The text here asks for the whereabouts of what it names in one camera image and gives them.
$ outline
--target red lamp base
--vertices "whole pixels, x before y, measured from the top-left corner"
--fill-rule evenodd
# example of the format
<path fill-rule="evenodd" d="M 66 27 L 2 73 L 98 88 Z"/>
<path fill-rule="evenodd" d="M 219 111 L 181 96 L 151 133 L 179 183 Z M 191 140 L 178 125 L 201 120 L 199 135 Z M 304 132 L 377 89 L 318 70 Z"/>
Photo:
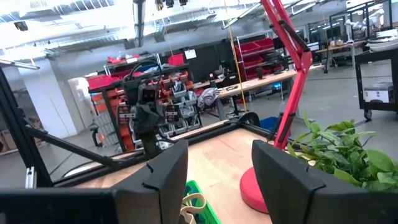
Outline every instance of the red lamp base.
<path fill-rule="evenodd" d="M 262 197 L 253 167 L 242 175 L 239 187 L 244 203 L 259 212 L 268 214 L 267 205 Z"/>

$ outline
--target green plant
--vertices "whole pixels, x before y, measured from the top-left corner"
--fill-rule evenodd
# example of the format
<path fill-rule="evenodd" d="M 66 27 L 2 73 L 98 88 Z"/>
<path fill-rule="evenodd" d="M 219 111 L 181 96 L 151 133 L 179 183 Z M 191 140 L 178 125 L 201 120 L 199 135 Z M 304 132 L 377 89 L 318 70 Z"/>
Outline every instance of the green plant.
<path fill-rule="evenodd" d="M 363 149 L 359 137 L 374 134 L 373 131 L 357 133 L 354 121 L 343 121 L 321 130 L 318 123 L 308 121 L 304 115 L 309 132 L 288 144 L 289 153 L 306 161 L 315 161 L 315 167 L 335 177 L 372 191 L 398 189 L 398 162 L 387 154 Z M 293 147 L 299 147 L 302 154 Z"/>

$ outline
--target wooden workbench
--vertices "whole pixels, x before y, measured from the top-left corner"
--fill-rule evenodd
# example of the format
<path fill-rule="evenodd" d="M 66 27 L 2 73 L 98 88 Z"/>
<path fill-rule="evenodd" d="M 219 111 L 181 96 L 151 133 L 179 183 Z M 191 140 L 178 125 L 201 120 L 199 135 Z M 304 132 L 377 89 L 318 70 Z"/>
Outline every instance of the wooden workbench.
<path fill-rule="evenodd" d="M 202 130 L 224 122 L 203 127 Z M 249 208 L 242 201 L 239 190 L 242 174 L 252 167 L 251 145 L 254 139 L 266 141 L 252 132 L 237 129 L 189 147 L 187 180 L 197 182 L 222 223 L 271 223 L 268 215 Z M 128 167 L 78 187 L 111 187 L 144 165 Z"/>
<path fill-rule="evenodd" d="M 348 48 L 348 47 L 358 47 L 358 46 L 360 46 L 361 44 L 363 44 L 363 43 L 365 43 L 366 41 L 365 40 L 360 40 L 360 41 L 357 41 L 357 42 L 354 42 L 353 44 L 345 44 L 345 45 L 342 45 L 342 46 L 336 46 L 336 47 L 330 47 L 329 46 L 329 51 L 331 51 L 331 50 L 339 50 L 339 49 L 344 49 L 344 48 Z M 321 49 L 321 50 L 317 50 L 315 53 L 324 53 L 324 52 L 326 52 L 328 49 Z"/>
<path fill-rule="evenodd" d="M 322 68 L 321 65 L 311 66 L 310 71 L 316 70 L 316 69 L 321 69 L 321 68 Z M 282 73 L 277 74 L 277 75 L 266 75 L 266 76 L 264 76 L 263 79 L 255 78 L 252 80 L 242 82 L 242 88 L 243 88 L 243 91 L 249 91 L 249 90 L 253 90 L 256 88 L 261 88 L 263 86 L 267 86 L 267 85 L 273 84 L 273 83 L 281 81 L 281 80 L 286 80 L 288 78 L 292 78 L 296 74 L 297 74 L 297 72 L 295 70 L 288 70 L 288 71 L 283 71 Z M 235 84 L 235 85 L 231 85 L 231 86 L 237 86 L 237 88 L 230 90 L 230 91 L 221 90 L 220 94 L 218 95 L 218 98 L 226 98 L 226 97 L 241 93 L 241 85 L 239 83 Z"/>
<path fill-rule="evenodd" d="M 215 79 L 213 81 L 216 82 L 216 83 L 220 83 L 223 80 L 224 80 L 223 78 L 217 78 L 217 79 Z M 209 81 L 203 82 L 203 83 L 198 83 L 198 84 L 193 84 L 193 89 L 197 90 L 197 89 L 205 88 L 205 87 L 208 87 L 208 86 L 210 86 L 210 82 Z"/>

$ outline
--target green container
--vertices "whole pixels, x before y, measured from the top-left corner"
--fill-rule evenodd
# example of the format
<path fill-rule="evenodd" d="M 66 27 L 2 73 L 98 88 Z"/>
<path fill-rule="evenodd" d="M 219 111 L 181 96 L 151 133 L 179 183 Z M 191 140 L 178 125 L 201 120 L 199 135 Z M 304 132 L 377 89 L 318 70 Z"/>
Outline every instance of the green container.
<path fill-rule="evenodd" d="M 188 194 L 194 193 L 201 193 L 201 190 L 198 184 L 194 180 L 190 180 L 187 182 L 185 186 L 185 196 Z M 201 207 L 201 202 L 199 200 L 192 200 L 192 204 L 196 207 Z M 221 224 L 220 220 L 218 219 L 216 213 L 211 208 L 209 202 L 207 202 L 204 211 L 201 214 L 195 215 L 195 220 L 197 223 L 204 223 L 204 224 Z"/>

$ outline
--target red lamp arm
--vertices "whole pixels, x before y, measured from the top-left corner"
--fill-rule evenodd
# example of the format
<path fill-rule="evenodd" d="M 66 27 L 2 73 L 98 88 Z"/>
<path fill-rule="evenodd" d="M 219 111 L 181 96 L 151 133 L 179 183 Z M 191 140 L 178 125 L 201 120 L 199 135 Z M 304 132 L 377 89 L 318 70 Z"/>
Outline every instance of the red lamp arm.
<path fill-rule="evenodd" d="M 292 21 L 286 13 L 281 1 L 272 0 L 272 3 L 270 0 L 261 0 L 261 4 L 264 6 L 270 23 L 272 24 L 271 26 L 284 43 L 285 48 L 292 57 L 297 71 L 297 77 L 293 84 L 292 91 L 290 92 L 289 100 L 274 141 L 274 146 L 283 150 L 287 145 L 288 133 L 299 105 L 308 70 L 312 64 L 312 53 L 305 42 L 295 32 Z"/>

